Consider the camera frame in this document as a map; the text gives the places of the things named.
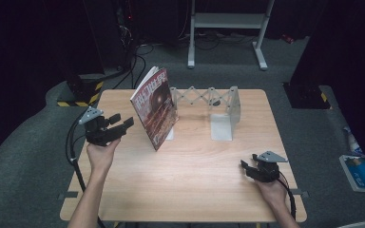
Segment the book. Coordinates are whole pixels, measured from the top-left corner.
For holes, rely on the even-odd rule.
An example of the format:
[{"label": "book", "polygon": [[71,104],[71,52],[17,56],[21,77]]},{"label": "book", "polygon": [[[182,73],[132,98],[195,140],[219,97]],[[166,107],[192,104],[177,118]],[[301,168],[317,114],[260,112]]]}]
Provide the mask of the book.
[{"label": "book", "polygon": [[365,157],[342,155],[339,160],[352,189],[365,192]]},{"label": "book", "polygon": [[165,68],[152,67],[136,88],[130,101],[157,151],[177,121],[177,108]]}]

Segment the wooden table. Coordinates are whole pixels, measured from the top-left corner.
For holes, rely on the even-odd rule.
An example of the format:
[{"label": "wooden table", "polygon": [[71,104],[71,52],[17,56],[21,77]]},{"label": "wooden table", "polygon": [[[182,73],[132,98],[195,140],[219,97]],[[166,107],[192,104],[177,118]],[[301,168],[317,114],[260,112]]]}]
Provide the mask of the wooden table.
[{"label": "wooden table", "polygon": [[[275,221],[254,181],[244,175],[240,160],[267,150],[286,157],[266,94],[258,89],[239,89],[241,119],[231,142],[212,141],[209,111],[205,104],[179,104],[180,119],[174,140],[156,152],[129,98],[133,90],[107,90],[98,107],[105,116],[133,116],[135,124],[116,149],[100,205],[102,220],[182,222]],[[90,174],[86,143],[80,156],[85,182]],[[297,188],[290,163],[279,163],[291,188]],[[82,191],[74,175],[61,219],[69,220]],[[307,216],[300,196],[295,196],[297,220]]]}]

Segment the person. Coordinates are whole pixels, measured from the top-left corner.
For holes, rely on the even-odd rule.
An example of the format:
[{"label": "person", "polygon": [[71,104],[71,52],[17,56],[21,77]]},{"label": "person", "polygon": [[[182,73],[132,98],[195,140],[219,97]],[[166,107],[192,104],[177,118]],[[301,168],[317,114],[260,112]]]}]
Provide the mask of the person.
[{"label": "person", "polygon": [[[91,143],[87,146],[86,151],[91,166],[90,179],[84,194],[72,214],[68,228],[96,227],[106,176],[111,167],[115,149],[120,141],[121,139],[110,142],[107,146]],[[298,228],[298,224],[285,204],[286,189],[276,180],[266,183],[256,181],[256,184],[264,200],[271,207],[278,224],[282,228]]]}]

